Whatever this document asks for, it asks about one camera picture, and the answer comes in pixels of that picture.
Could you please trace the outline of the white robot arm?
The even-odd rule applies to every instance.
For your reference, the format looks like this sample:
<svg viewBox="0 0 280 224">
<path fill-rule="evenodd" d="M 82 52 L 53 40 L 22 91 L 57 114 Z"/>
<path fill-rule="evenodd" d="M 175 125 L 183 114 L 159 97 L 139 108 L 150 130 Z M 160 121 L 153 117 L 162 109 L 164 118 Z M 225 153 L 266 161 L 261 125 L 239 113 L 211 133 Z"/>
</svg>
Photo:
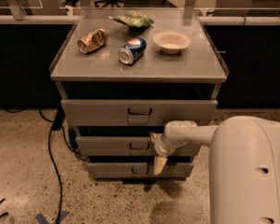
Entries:
<svg viewBox="0 0 280 224">
<path fill-rule="evenodd" d="M 249 116 L 212 126 L 171 121 L 150 139 L 156 175 L 176 149 L 209 148 L 211 224 L 280 224 L 280 122 Z"/>
</svg>

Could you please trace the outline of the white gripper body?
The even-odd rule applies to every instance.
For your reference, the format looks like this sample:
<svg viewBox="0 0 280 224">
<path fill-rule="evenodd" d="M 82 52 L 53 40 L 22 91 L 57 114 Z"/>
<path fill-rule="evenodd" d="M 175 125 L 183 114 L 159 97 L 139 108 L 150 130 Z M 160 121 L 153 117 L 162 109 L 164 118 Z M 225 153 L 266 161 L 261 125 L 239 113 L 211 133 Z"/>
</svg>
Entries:
<svg viewBox="0 0 280 224">
<path fill-rule="evenodd" d="M 159 156 L 168 157 L 186 144 L 186 142 L 171 142 L 164 133 L 160 133 L 160 135 L 157 140 L 152 141 L 155 151 Z"/>
</svg>

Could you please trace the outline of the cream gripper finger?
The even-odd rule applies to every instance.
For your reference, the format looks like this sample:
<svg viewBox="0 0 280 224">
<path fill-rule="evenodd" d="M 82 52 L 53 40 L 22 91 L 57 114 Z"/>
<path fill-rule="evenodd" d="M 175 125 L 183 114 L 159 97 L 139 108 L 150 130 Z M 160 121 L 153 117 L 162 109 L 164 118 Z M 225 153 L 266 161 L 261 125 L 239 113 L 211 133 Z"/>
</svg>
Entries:
<svg viewBox="0 0 280 224">
<path fill-rule="evenodd" d="M 156 156 L 154 158 L 154 175 L 160 175 L 164 166 L 166 165 L 167 158 L 163 156 Z"/>
<path fill-rule="evenodd" d="M 160 135 L 159 133 L 150 132 L 150 133 L 149 133 L 149 136 L 150 136 L 150 139 L 151 139 L 152 141 L 155 141 L 155 140 L 157 140 L 161 135 Z"/>
</svg>

